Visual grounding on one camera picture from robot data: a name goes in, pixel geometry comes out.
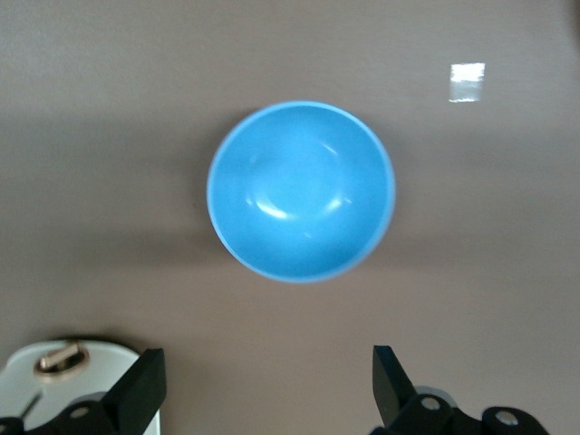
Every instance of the table surface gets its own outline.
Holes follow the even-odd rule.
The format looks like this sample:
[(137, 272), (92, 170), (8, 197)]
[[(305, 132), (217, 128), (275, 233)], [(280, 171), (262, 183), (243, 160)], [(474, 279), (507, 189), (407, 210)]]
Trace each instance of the table surface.
[[(450, 66), (485, 63), (481, 101)], [(168, 434), (364, 435), (374, 344), (473, 416), (577, 433), (580, 2), (6, 1), (0, 361), (64, 334), (167, 353)], [(268, 280), (221, 246), (208, 165), (251, 111), (363, 119), (398, 185), (353, 271)]]

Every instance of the silver screw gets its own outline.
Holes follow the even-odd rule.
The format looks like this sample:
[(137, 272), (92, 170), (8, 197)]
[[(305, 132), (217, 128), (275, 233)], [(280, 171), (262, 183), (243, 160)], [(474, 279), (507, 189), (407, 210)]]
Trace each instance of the silver screw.
[(504, 423), (506, 426), (517, 426), (519, 421), (517, 417), (509, 411), (500, 411), (496, 414), (496, 419)]
[(433, 397), (426, 397), (420, 404), (423, 405), (423, 408), (428, 409), (429, 411), (437, 411), (441, 408), (439, 401)]
[(72, 419), (80, 419), (81, 417), (87, 415), (89, 413), (89, 409), (86, 406), (82, 406), (77, 408), (69, 415)]

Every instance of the clear tape piece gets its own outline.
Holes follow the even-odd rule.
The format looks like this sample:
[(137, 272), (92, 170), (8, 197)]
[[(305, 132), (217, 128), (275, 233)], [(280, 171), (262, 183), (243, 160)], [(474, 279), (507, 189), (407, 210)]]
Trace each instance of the clear tape piece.
[(478, 102), (486, 71), (484, 63), (455, 63), (449, 78), (449, 102)]

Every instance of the round blue plastic bowl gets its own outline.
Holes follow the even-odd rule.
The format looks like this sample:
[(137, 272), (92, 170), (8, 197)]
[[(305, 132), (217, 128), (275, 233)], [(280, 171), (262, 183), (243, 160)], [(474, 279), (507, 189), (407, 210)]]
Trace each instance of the round blue plastic bowl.
[(381, 141), (352, 114), (282, 102), (241, 121), (208, 176), (217, 235), (242, 264), (273, 279), (337, 276), (377, 246), (395, 201)]

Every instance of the bowl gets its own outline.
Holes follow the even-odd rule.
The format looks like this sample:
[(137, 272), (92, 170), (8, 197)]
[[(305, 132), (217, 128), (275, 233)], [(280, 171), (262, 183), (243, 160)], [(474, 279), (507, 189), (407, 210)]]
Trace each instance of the bowl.
[(317, 101), (256, 111), (223, 140), (208, 174), (217, 235), (243, 265), (292, 283), (361, 263), (392, 217), (395, 181), (379, 138)]

